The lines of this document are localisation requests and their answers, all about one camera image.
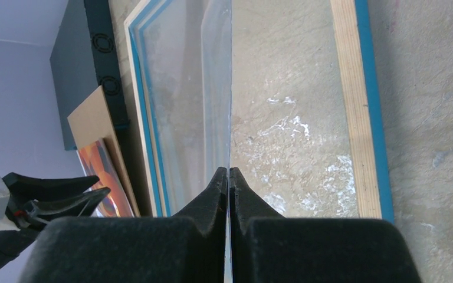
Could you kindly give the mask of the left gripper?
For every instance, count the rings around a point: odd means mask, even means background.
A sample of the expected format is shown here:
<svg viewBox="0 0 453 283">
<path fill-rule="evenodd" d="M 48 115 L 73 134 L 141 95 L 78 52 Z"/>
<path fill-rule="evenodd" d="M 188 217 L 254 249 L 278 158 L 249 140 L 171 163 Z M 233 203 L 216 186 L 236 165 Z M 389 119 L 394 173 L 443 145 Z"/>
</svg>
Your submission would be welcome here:
<svg viewBox="0 0 453 283">
<path fill-rule="evenodd" d="M 39 179 L 9 173 L 2 178 L 11 196 L 24 202 L 11 208 L 20 231 L 0 231 L 0 269 L 28 248 L 50 222 L 63 217 L 91 216 L 111 190 L 88 191 L 100 179 Z"/>
</svg>

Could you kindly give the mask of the hot air balloon photo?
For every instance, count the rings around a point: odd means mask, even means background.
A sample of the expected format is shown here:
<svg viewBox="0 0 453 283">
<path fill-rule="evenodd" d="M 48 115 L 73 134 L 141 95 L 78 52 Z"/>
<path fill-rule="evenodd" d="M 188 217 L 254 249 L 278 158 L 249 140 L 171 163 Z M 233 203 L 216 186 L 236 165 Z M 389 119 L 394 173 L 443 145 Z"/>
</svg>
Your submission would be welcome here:
<svg viewBox="0 0 453 283">
<path fill-rule="evenodd" d="M 107 187 L 110 193 L 100 202 L 94 212 L 96 217 L 134 217 L 126 192 L 116 172 L 102 139 L 77 150 L 86 176 L 97 176 L 99 181 L 91 190 Z"/>
</svg>

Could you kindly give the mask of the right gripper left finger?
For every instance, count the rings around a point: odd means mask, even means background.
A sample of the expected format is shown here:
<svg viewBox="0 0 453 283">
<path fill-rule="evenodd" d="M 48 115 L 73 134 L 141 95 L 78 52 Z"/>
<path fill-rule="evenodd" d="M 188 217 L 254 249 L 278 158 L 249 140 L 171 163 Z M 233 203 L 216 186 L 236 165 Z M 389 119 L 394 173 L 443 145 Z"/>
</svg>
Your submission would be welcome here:
<svg viewBox="0 0 453 283">
<path fill-rule="evenodd" d="M 222 282 L 227 169 L 167 218 L 60 218 L 40 234 L 20 282 Z"/>
</svg>

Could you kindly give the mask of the blue wooden picture frame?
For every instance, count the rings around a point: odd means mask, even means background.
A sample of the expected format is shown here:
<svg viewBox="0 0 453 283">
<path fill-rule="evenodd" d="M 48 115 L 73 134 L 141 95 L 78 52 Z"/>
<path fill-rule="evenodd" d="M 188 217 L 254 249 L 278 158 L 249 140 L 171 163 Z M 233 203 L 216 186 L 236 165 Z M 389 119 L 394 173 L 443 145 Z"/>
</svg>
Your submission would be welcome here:
<svg viewBox="0 0 453 283">
<path fill-rule="evenodd" d="M 331 1 L 359 216 L 394 221 L 367 1 Z"/>
</svg>

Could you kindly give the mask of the brown backing board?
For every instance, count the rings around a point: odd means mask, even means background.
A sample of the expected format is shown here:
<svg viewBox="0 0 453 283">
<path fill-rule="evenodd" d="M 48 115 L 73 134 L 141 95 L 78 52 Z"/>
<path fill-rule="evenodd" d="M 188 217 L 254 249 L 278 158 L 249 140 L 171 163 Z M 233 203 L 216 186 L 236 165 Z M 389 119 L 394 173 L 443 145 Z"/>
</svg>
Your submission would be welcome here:
<svg viewBox="0 0 453 283">
<path fill-rule="evenodd" d="M 123 189 L 126 192 L 130 206 L 133 209 L 134 217 L 139 217 L 139 207 L 132 190 L 132 185 L 120 150 L 107 101 L 101 86 L 97 87 L 68 116 L 68 123 L 77 150 L 100 139 L 104 141 L 113 166 L 115 167 Z"/>
</svg>

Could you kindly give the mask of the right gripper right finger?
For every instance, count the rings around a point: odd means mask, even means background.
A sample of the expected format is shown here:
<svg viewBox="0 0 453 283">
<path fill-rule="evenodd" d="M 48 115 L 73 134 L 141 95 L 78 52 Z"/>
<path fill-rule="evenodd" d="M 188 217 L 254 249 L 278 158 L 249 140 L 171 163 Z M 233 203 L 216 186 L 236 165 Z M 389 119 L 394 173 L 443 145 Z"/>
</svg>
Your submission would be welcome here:
<svg viewBox="0 0 453 283">
<path fill-rule="evenodd" d="M 401 233 L 380 219 L 286 218 L 229 171 L 234 282 L 420 282 Z"/>
</svg>

